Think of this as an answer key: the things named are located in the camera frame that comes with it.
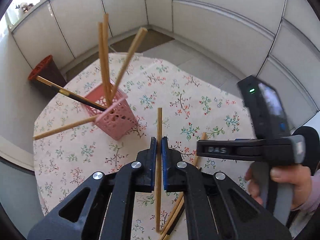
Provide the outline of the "person's right hand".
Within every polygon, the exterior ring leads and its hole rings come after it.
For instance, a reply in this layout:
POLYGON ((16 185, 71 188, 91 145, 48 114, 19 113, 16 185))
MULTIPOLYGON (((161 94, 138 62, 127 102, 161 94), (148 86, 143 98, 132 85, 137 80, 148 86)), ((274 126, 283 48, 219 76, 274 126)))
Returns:
MULTIPOLYGON (((276 183, 289 183, 294 185, 294 194, 291 210, 303 205, 312 193, 312 178, 310 168, 300 164, 293 166, 276 166, 271 168, 271 179, 276 183)), ((248 191, 250 196, 260 205, 263 200, 260 197, 260 189, 257 180, 253 176, 251 168, 248 169, 245 180, 249 181, 248 191)))

